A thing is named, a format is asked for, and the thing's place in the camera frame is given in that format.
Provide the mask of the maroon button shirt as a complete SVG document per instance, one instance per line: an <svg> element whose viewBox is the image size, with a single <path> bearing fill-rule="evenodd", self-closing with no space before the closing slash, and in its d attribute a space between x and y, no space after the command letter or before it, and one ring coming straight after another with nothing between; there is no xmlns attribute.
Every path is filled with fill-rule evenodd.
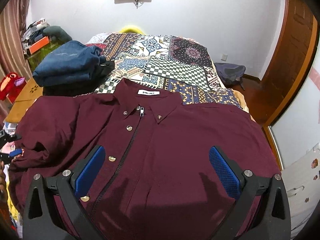
<svg viewBox="0 0 320 240"><path fill-rule="evenodd" d="M83 206L108 239L208 239L233 205L208 158L219 146L255 175L279 168L260 126L233 105L184 105L180 94L123 79L112 94L41 96L16 132L9 168L20 212L33 176L74 168L94 146L106 159Z"/></svg>

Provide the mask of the red plush toy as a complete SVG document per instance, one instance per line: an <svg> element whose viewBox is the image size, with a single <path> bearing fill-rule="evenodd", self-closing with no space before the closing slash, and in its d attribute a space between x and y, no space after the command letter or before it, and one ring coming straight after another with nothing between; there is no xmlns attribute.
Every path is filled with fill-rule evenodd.
<svg viewBox="0 0 320 240"><path fill-rule="evenodd" d="M1 100L8 99L14 103L26 84L25 77L20 77L15 72L9 73L1 81Z"/></svg>

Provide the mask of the brown cardboard box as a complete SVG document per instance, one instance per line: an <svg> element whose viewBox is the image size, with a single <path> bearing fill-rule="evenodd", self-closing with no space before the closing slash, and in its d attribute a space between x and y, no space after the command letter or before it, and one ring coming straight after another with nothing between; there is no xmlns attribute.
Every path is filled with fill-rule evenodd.
<svg viewBox="0 0 320 240"><path fill-rule="evenodd" d="M5 121L10 123L19 123L26 111L43 94L43 88L40 87L33 78L24 86L16 98Z"/></svg>

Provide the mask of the white storage box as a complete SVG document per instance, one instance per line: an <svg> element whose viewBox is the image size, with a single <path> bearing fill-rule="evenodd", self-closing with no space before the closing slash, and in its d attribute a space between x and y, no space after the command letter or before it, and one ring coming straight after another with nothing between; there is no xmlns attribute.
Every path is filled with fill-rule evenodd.
<svg viewBox="0 0 320 240"><path fill-rule="evenodd" d="M293 239L306 225L319 201L319 144L281 174L289 200Z"/></svg>

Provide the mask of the pink striped curtain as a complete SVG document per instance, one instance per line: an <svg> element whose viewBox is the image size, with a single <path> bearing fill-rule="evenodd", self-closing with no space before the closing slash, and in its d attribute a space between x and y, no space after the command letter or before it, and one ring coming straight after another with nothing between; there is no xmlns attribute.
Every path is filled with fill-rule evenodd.
<svg viewBox="0 0 320 240"><path fill-rule="evenodd" d="M1 75L15 72L29 79L31 71L24 58L21 38L26 31L30 0L8 0L1 12Z"/></svg>

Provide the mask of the green fuzzy cloth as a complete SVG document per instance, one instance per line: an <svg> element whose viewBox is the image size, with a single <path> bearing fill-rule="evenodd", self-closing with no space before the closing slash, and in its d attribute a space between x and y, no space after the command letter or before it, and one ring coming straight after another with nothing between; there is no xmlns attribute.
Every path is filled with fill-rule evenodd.
<svg viewBox="0 0 320 240"><path fill-rule="evenodd" d="M29 67L31 72L35 70L35 68L42 62L42 60L52 51L59 48L63 45L62 42L49 42L47 45L36 51L35 53L31 54L27 60L29 63Z"/></svg>

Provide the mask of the folded blue sweater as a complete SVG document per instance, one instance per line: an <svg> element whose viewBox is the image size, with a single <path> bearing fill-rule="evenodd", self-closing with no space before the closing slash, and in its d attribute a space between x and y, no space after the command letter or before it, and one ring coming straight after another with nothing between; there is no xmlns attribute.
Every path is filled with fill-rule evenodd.
<svg viewBox="0 0 320 240"><path fill-rule="evenodd" d="M69 41L50 52L33 71L33 79L41 87L91 81L107 62L102 49Z"/></svg>

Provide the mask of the orange box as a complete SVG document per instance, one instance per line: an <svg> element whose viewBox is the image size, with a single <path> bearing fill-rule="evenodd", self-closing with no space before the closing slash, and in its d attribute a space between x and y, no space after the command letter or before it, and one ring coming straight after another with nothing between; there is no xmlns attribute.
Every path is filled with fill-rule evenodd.
<svg viewBox="0 0 320 240"><path fill-rule="evenodd" d="M42 47L48 45L50 43L50 39L48 36L45 36L35 42L33 45L31 45L29 48L27 48L27 55L34 54L38 50L40 50Z"/></svg>

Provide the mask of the dark teal cushion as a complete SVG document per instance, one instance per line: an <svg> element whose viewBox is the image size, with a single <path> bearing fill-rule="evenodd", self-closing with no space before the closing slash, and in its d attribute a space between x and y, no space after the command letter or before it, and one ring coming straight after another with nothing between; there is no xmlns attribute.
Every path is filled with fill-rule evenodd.
<svg viewBox="0 0 320 240"><path fill-rule="evenodd" d="M60 26L48 26L43 30L44 36L55 37L56 40L61 42L69 42L72 41L72 37L68 35Z"/></svg>

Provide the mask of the tan fleece blanket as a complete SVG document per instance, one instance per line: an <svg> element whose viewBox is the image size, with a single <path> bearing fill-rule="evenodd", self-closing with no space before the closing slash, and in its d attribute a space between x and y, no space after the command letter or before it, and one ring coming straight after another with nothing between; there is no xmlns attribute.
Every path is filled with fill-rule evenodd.
<svg viewBox="0 0 320 240"><path fill-rule="evenodd" d="M244 95L242 93L240 93L238 90L234 90L234 89L233 89L233 93L234 93L238 103L240 104L241 109L243 111L247 112L250 115L251 120L255 122L255 120L253 119L253 117L249 113L249 108L248 108L247 103L245 101Z"/></svg>

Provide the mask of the folded black garment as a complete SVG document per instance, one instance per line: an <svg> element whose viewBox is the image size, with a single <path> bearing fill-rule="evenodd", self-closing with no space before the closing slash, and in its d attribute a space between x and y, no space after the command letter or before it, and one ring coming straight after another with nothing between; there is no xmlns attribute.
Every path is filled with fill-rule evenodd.
<svg viewBox="0 0 320 240"><path fill-rule="evenodd" d="M93 77L90 80L44 87L43 95L77 96L92 93L106 81L107 76L114 70L114 68L115 62L107 61L93 72Z"/></svg>

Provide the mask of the dark blue backpack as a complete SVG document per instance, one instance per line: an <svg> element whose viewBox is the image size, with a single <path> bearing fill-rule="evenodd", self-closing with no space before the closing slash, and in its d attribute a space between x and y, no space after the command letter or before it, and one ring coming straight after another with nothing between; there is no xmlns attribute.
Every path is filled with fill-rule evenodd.
<svg viewBox="0 0 320 240"><path fill-rule="evenodd" d="M225 86L240 85L245 90L243 85L243 75L246 67L231 63L214 63L216 72Z"/></svg>

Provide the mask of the yellow round object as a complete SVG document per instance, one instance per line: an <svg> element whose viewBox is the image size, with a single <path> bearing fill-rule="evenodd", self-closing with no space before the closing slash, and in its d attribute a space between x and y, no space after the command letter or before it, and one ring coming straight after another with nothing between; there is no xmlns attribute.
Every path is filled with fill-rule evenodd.
<svg viewBox="0 0 320 240"><path fill-rule="evenodd" d="M144 32L142 31L142 29L140 29L137 26L125 26L125 27L121 28L119 32L124 33L124 34L142 34L142 35L144 35Z"/></svg>

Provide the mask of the patchwork patterned quilt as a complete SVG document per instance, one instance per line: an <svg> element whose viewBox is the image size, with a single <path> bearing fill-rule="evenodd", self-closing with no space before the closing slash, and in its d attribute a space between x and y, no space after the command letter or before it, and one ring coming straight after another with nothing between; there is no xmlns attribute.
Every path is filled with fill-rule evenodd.
<svg viewBox="0 0 320 240"><path fill-rule="evenodd" d="M150 89L178 92L186 105L221 103L241 109L233 90L226 88L205 46L174 35L100 33L87 46L97 46L115 62L106 81L95 89L111 94L122 79Z"/></svg>

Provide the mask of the white wall socket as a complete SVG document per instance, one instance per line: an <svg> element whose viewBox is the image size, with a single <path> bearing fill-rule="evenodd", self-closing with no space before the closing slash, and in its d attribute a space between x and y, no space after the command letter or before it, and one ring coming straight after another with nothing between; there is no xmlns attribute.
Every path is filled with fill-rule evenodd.
<svg viewBox="0 0 320 240"><path fill-rule="evenodd" d="M221 60L226 61L227 60L227 55L226 54L221 54Z"/></svg>

